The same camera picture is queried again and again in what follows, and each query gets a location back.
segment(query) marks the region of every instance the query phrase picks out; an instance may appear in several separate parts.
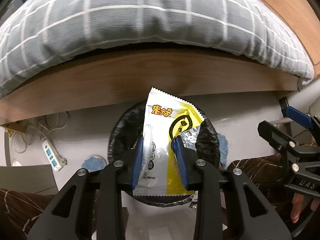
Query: black trash bag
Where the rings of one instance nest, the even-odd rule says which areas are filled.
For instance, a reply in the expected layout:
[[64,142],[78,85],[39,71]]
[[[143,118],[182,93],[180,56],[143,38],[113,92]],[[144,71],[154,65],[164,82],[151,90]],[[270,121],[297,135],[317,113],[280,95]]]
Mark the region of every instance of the black trash bag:
[[[113,162],[121,160],[122,153],[135,147],[137,140],[142,136],[144,115],[147,101],[142,101],[128,109],[113,128],[108,147],[108,160]],[[200,159],[219,166],[220,151],[217,132],[206,115],[197,108],[204,117],[196,141],[196,150]],[[127,192],[134,199],[151,206],[170,207],[183,205],[192,200],[193,195],[183,196],[133,196],[132,191]]]

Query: finger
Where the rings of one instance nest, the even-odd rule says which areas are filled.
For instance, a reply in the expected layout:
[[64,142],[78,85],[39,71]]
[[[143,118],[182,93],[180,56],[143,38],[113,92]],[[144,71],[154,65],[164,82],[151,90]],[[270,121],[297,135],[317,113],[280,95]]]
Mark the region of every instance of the finger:
[[320,199],[314,199],[311,203],[311,206],[310,206],[311,210],[316,211],[319,204],[320,204]]
[[298,217],[295,218],[295,219],[292,219],[292,222],[295,224],[296,222],[298,222],[299,218],[300,218],[300,216],[298,216]]
[[304,199],[304,196],[298,193],[295,193],[292,199],[292,204],[297,203],[297,202],[302,202]]
[[291,210],[291,220],[293,223],[296,223],[299,220],[299,216],[302,210],[302,202],[303,198],[299,198],[299,201],[295,202],[293,204],[292,210]]

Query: power strip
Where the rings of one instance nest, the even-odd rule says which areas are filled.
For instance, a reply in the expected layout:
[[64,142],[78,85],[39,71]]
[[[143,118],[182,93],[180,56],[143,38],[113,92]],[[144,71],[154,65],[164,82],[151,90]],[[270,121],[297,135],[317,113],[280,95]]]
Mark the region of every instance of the power strip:
[[42,148],[47,156],[51,166],[55,171],[60,171],[63,168],[63,164],[60,162],[60,155],[57,150],[52,146],[48,139],[45,139],[42,143]]

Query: snack bag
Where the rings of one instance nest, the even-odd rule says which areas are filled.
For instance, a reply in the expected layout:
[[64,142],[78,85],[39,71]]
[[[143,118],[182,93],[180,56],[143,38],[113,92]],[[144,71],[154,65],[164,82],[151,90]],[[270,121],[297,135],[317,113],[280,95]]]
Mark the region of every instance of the snack bag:
[[187,195],[170,143],[178,134],[200,126],[204,118],[187,101],[152,88],[143,126],[142,165],[134,195]]

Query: wooden bed frame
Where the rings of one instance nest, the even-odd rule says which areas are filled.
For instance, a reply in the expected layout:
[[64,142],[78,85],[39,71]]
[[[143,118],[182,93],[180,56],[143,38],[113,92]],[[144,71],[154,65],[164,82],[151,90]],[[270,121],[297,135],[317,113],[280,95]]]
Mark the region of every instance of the wooden bed frame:
[[[320,22],[307,0],[262,1],[296,33],[318,76]],[[298,77],[247,57],[176,47],[107,52],[51,67],[0,100],[0,125],[143,99],[152,86],[175,96],[297,88]]]

